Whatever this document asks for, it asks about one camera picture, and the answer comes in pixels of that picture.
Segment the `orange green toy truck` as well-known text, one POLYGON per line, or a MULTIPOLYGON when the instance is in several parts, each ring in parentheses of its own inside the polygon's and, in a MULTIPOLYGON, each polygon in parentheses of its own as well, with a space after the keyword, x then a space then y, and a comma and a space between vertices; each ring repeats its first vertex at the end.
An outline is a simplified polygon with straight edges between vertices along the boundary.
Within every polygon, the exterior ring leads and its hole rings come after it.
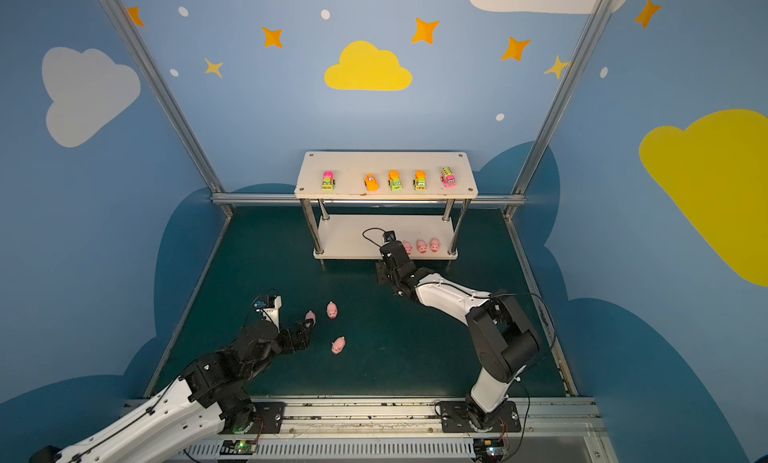
POLYGON ((414 174, 413 187, 415 191, 427 190, 427 175, 423 170, 417 170, 414 174))

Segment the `orange green toy car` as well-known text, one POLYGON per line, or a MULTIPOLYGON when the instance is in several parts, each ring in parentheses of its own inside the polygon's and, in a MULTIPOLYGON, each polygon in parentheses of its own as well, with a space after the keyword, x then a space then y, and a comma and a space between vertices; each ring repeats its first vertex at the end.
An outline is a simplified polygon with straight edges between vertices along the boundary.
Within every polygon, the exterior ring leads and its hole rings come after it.
POLYGON ((391 170, 388 173, 388 185, 391 191, 400 191, 403 189, 402 179, 397 170, 391 170))

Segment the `pink green toy car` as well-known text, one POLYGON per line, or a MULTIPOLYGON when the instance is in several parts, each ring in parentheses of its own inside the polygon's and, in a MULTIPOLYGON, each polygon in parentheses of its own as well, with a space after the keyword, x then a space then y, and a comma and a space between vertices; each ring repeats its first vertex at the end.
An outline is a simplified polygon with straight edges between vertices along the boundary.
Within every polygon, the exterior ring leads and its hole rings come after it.
POLYGON ((453 188, 457 184, 457 180, 453 170, 450 167, 441 168, 441 182, 445 188, 453 188))

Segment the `pink green toy truck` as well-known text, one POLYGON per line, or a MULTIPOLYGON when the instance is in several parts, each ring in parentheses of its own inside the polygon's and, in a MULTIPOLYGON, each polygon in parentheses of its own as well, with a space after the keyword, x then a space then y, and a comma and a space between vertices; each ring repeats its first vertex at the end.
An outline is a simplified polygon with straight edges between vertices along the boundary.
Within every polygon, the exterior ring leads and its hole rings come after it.
POLYGON ((335 175, 333 171, 325 171, 322 176, 321 189, 333 191, 335 188, 335 175))

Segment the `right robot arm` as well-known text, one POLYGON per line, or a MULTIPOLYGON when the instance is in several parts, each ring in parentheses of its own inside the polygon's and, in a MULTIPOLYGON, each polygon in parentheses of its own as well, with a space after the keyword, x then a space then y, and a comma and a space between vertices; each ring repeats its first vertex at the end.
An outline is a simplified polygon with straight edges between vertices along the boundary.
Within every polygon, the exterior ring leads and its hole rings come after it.
POLYGON ((384 243, 379 251, 376 275, 381 284, 467 326, 481 371, 465 399, 465 414, 473 428, 490 430, 500 420, 513 380, 543 353, 540 332, 515 295, 469 289, 419 267, 399 240, 384 243))

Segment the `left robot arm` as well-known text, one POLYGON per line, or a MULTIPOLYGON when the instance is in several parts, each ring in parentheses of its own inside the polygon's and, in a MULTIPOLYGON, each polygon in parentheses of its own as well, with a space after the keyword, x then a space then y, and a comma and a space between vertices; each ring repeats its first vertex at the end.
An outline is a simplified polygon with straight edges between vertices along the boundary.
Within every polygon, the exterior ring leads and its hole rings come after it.
POLYGON ((230 344, 190 363, 138 408, 82 441, 46 446, 31 462, 163 462, 223 430, 243 432, 256 420, 244 385, 275 357, 309 346, 313 313, 294 328, 266 318, 242 328, 230 344))

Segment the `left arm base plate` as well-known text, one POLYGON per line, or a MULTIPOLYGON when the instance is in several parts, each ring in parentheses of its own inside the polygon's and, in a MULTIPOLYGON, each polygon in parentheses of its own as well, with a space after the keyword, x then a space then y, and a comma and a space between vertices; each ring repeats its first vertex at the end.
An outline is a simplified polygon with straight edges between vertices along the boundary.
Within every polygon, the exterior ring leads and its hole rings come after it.
POLYGON ((233 434, 277 434, 281 430, 286 404, 282 401, 257 401, 238 414, 231 424, 233 434))

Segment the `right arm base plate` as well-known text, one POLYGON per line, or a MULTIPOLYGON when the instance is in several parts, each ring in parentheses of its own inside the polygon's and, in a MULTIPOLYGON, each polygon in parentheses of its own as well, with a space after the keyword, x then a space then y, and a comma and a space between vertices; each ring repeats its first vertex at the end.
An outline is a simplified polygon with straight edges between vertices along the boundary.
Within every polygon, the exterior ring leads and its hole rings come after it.
POLYGON ((522 419, 511 400, 504 401, 491 412, 484 412, 467 401, 439 401, 435 405, 444 433, 518 433, 522 419))

